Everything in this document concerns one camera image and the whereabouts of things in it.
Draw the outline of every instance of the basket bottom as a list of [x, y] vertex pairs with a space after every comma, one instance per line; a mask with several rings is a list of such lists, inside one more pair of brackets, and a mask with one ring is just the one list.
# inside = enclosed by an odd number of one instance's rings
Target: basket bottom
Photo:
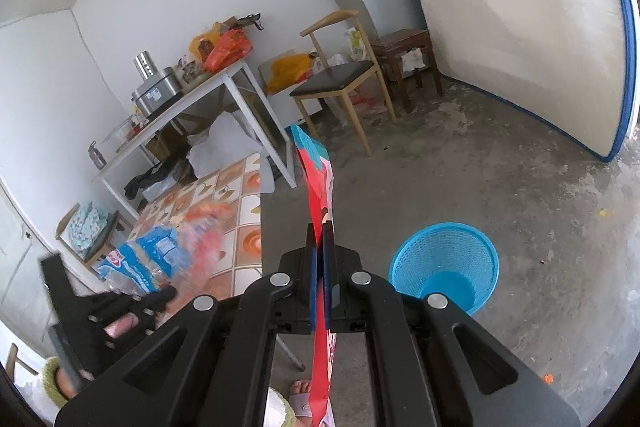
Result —
[[420, 288], [420, 299], [430, 293], [442, 293], [455, 302], [465, 312], [474, 307], [476, 292], [465, 276], [456, 272], [440, 272], [427, 278]]

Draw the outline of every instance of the metal table frame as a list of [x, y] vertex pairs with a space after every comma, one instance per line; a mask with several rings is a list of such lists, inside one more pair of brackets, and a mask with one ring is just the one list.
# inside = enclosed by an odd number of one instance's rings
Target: metal table frame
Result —
[[[251, 83], [254, 91], [264, 104], [264, 107], [268, 111], [270, 117], [273, 119], [276, 124], [280, 134], [284, 138], [285, 146], [286, 146], [286, 158], [283, 160], [278, 155], [278, 152], [275, 150], [273, 144], [270, 142], [269, 138], [263, 131], [262, 127], [256, 120], [254, 114], [252, 113], [249, 105], [245, 102], [244, 98], [240, 94], [238, 86], [233, 80], [233, 75], [238, 73], [239, 71], [244, 72], [247, 79]], [[116, 155], [116, 157], [111, 160], [107, 165], [100, 171], [98, 175], [98, 179], [104, 183], [107, 187], [107, 190], [113, 195], [116, 200], [124, 207], [124, 209], [137, 220], [140, 217], [140, 214], [131, 206], [129, 201], [120, 194], [120, 192], [113, 187], [108, 181], [108, 175], [113, 172], [113, 169], [116, 168], [120, 163], [124, 161], [124, 159], [129, 156], [135, 149], [140, 146], [143, 146], [146, 140], [150, 139], [157, 131], [161, 130], [165, 125], [170, 123], [175, 117], [177, 117], [182, 111], [186, 110], [190, 107], [194, 102], [201, 99], [206, 94], [209, 94], [216, 88], [220, 86], [225, 86], [228, 89], [231, 96], [234, 98], [234, 101], [238, 104], [240, 111], [247, 119], [247, 122], [254, 130], [256, 136], [260, 140], [260, 143], [264, 146], [264, 148], [269, 153], [269, 156], [273, 159], [273, 162], [276, 164], [276, 167], [282, 175], [284, 179], [286, 179], [287, 183], [290, 187], [296, 186], [296, 179], [294, 175], [294, 160], [293, 160], [293, 151], [292, 151], [292, 143], [289, 138], [289, 135], [284, 130], [284, 127], [278, 120], [275, 112], [271, 108], [267, 97], [260, 89], [260, 86], [254, 77], [251, 69], [247, 65], [244, 60], [239, 60], [238, 62], [233, 63], [231, 66], [226, 68], [225, 70], [220, 71], [213, 75], [209, 80], [206, 80], [204, 83], [200, 84], [198, 87], [194, 88], [192, 91], [185, 94], [178, 102], [174, 103], [171, 107], [169, 107], [164, 113], [158, 116], [154, 121], [150, 122], [140, 133], [134, 136], [124, 147], [123, 149]]]

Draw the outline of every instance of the yellow bag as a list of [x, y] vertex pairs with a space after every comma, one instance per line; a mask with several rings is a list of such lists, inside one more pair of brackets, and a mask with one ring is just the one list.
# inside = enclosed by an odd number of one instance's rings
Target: yellow bag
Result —
[[208, 33], [198, 35], [189, 44], [189, 51], [199, 58], [202, 62], [207, 60], [210, 52], [215, 47], [216, 43], [220, 40], [220, 27], [222, 24], [216, 22], [213, 28]]
[[275, 94], [308, 79], [312, 63], [311, 57], [303, 53], [276, 58], [271, 65], [273, 78], [267, 84], [267, 93]]

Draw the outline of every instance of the tiled tablecloth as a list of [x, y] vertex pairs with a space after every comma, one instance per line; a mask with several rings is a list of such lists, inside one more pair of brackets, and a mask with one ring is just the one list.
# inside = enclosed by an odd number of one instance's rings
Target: tiled tablecloth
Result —
[[129, 240], [145, 235], [153, 227], [168, 227], [173, 217], [185, 214], [201, 201], [225, 202], [232, 211], [223, 223], [220, 259], [203, 293], [217, 299], [240, 295], [262, 276], [260, 155], [257, 153], [149, 203]]

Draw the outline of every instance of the refrigerator door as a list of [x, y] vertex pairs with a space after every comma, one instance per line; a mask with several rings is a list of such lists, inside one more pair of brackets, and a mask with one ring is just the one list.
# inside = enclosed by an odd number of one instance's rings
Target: refrigerator door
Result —
[[420, 0], [362, 0], [379, 37], [404, 28], [426, 29]]

